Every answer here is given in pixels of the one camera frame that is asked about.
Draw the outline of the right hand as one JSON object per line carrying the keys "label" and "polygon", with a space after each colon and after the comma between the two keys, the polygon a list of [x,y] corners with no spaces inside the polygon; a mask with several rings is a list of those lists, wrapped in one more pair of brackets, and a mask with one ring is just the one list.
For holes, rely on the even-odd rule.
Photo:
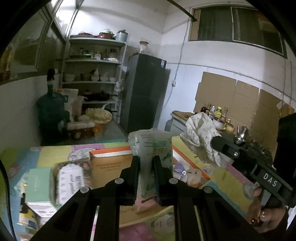
{"label": "right hand", "polygon": [[286,207],[273,209],[261,209],[261,188],[256,188],[253,191],[253,202],[248,208],[246,220],[250,225],[253,225],[254,229],[259,233],[268,232],[278,227],[282,219],[286,214]]}

